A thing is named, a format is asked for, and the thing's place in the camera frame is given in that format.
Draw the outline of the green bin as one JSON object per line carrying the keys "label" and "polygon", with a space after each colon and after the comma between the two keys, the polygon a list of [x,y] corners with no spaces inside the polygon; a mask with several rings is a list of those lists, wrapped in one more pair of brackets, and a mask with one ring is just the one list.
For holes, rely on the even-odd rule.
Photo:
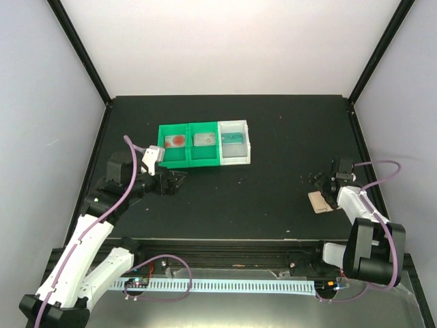
{"label": "green bin", "polygon": [[220,164],[217,122],[188,124],[190,167],[216,167]]}
{"label": "green bin", "polygon": [[168,169],[187,168],[188,124],[163,124],[158,128],[158,146],[165,149],[160,166]]}

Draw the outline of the beige card holder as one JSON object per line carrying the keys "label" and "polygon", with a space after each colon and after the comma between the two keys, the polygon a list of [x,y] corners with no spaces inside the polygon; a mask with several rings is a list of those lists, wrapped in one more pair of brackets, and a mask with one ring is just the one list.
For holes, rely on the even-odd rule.
{"label": "beige card holder", "polygon": [[315,214],[329,213],[335,210],[326,202],[319,191],[308,193],[308,198]]}

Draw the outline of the white bin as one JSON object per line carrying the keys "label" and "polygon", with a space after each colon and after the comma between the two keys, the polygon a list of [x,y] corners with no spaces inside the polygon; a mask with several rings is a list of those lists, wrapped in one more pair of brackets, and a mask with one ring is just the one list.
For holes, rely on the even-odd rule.
{"label": "white bin", "polygon": [[251,163],[251,142],[246,120],[218,121],[220,165]]}

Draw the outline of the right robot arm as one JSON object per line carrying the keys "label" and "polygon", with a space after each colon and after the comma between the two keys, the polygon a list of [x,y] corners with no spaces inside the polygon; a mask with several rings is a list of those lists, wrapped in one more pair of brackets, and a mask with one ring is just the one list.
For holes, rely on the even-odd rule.
{"label": "right robot arm", "polygon": [[393,179],[401,171],[401,164],[382,160],[397,169],[386,178],[360,185],[354,170],[372,162],[355,163],[352,159],[334,158],[330,171],[318,173],[311,179],[317,189],[309,194],[316,213],[324,204],[330,210],[341,209],[352,224],[345,245],[325,242],[322,251],[310,259],[311,269],[318,275],[327,275],[335,267],[347,278],[361,280],[378,288],[393,288],[401,279],[406,244],[405,228],[391,222],[370,200],[367,190]]}

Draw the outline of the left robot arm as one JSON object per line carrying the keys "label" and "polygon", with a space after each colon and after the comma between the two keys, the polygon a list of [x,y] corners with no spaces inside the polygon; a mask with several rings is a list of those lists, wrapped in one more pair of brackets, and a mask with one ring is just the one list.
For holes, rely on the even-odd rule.
{"label": "left robot arm", "polygon": [[97,300],[121,275],[142,271],[144,246],[124,237],[97,266],[93,261],[132,201],[148,193],[175,195],[186,173],[159,165],[155,147],[142,159],[118,152],[107,162],[106,175],[85,198],[74,232],[59,261],[33,295],[19,308],[34,327],[85,327]]}

